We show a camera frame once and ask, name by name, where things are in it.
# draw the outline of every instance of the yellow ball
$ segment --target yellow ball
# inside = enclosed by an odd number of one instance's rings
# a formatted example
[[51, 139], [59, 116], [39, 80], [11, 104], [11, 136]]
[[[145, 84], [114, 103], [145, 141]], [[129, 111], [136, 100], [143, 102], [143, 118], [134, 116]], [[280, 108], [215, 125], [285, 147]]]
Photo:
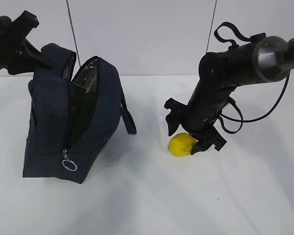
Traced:
[[196, 143], [197, 140], [191, 137], [188, 133], [180, 133], [171, 139], [169, 150], [177, 157], [186, 156], [191, 153], [191, 150]]

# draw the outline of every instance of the dark blue pouch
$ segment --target dark blue pouch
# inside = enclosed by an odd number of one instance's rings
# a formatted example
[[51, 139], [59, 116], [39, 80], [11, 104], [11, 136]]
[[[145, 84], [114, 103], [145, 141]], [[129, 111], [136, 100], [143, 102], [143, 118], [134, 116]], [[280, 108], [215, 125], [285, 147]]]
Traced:
[[122, 116], [136, 134], [117, 69], [92, 57], [73, 76], [76, 53], [56, 44], [41, 52], [54, 68], [37, 67], [28, 84], [32, 98], [23, 177], [56, 177], [81, 184]]

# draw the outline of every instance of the black cable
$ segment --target black cable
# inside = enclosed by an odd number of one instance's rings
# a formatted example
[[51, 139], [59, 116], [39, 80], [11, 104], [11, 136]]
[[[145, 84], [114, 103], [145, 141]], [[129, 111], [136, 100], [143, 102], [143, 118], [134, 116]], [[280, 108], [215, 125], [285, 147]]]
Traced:
[[68, 0], [66, 0], [66, 2], [67, 2], [70, 25], [71, 25], [71, 29], [72, 29], [72, 34], [73, 34], [73, 39], [74, 39], [74, 44], [75, 44], [75, 49], [76, 49], [76, 54], [77, 54], [77, 60], [78, 60], [79, 67], [81, 67], [78, 48], [77, 48], [77, 42], [76, 42], [76, 37], [75, 37], [75, 32], [74, 32], [74, 27], [73, 27], [73, 21], [72, 21], [72, 16], [71, 16], [71, 11], [70, 11], [70, 6], [69, 6]]
[[276, 103], [274, 104], [274, 106], [273, 106], [273, 107], [272, 107], [272, 108], [271, 108], [271, 109], [270, 109], [265, 115], [263, 115], [263, 116], [261, 116], [261, 117], [259, 117], [259, 118], [256, 118], [256, 119], [252, 119], [252, 120], [237, 120], [237, 119], [234, 119], [234, 118], [228, 117], [228, 116], [223, 115], [223, 114], [221, 114], [221, 116], [222, 116], [223, 118], [226, 118], [226, 119], [230, 120], [230, 121], [243, 122], [243, 123], [256, 122], [256, 121], [259, 121], [259, 120], [262, 120], [262, 119], [268, 117], [268, 116], [269, 116], [269, 115], [275, 110], [275, 108], [278, 106], [278, 104], [280, 103], [280, 101], [281, 101], [281, 99], [282, 99], [282, 97], [283, 97], [283, 95], [284, 95], [284, 93], [285, 93], [285, 90], [286, 90], [286, 88], [287, 88], [287, 86], [288, 86], [289, 79], [290, 79], [290, 74], [286, 77], [286, 80], [285, 80], [285, 83], [284, 83], [284, 86], [283, 86], [282, 92], [281, 92], [281, 94], [280, 94], [278, 100], [276, 101]]
[[233, 106], [233, 108], [238, 112], [238, 114], [240, 115], [240, 118], [241, 118], [241, 120], [240, 120], [240, 123], [241, 123], [241, 125], [240, 125], [240, 127], [239, 127], [239, 129], [237, 130], [237, 131], [230, 131], [230, 130], [228, 130], [226, 127], [225, 127], [225, 125], [224, 125], [224, 121], [223, 121], [223, 119], [222, 119], [222, 117], [218, 117], [218, 119], [219, 119], [219, 121], [220, 121], [220, 123], [221, 123], [221, 127], [222, 127], [222, 129], [226, 132], [226, 133], [228, 133], [228, 134], [236, 134], [236, 133], [238, 133], [240, 130], [241, 130], [241, 128], [243, 127], [243, 121], [244, 121], [244, 118], [243, 118], [243, 114], [242, 114], [242, 112], [241, 112], [241, 110], [239, 109], [239, 107], [237, 107], [237, 105], [236, 105], [236, 103], [235, 103], [235, 100], [234, 99], [232, 99], [231, 97], [229, 97], [228, 98], [228, 102], [229, 102], [229, 104], [231, 104], [232, 106]]
[[218, 2], [218, 0], [216, 0], [216, 2], [215, 2], [214, 13], [212, 14], [212, 20], [211, 20], [210, 31], [209, 31], [208, 42], [207, 42], [207, 48], [206, 48], [206, 54], [207, 54], [208, 47], [209, 47], [209, 42], [210, 42], [210, 37], [211, 37], [211, 31], [212, 31], [212, 25], [214, 24], [217, 2]]

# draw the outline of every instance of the zipper pull ring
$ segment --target zipper pull ring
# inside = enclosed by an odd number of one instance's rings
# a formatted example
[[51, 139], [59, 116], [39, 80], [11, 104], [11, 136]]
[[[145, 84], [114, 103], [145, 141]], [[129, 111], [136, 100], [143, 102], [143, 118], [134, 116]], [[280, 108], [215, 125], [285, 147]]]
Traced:
[[[64, 149], [63, 152], [62, 152], [63, 157], [64, 157], [64, 160], [62, 160], [62, 166], [64, 166], [64, 168], [69, 170], [69, 171], [76, 171], [77, 170], [77, 164], [69, 159], [67, 152], [68, 151], [66, 149]], [[74, 168], [68, 167], [67, 163], [72, 164], [74, 166]]]

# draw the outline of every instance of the metal ring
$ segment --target metal ring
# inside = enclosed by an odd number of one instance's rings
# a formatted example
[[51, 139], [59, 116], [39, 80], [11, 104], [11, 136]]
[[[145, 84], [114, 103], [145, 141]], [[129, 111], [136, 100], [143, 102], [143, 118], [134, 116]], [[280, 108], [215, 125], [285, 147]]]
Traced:
[[[75, 168], [74, 168], [74, 169], [69, 168], [68, 166], [65, 165], [65, 162], [72, 163], [72, 164], [74, 165]], [[77, 170], [77, 165], [76, 165], [76, 163], [73, 162], [72, 160], [69, 160], [69, 159], [64, 159], [64, 160], [62, 161], [62, 166], [64, 166], [64, 168], [67, 169], [67, 170], [69, 170], [69, 171], [76, 171], [76, 170]]]

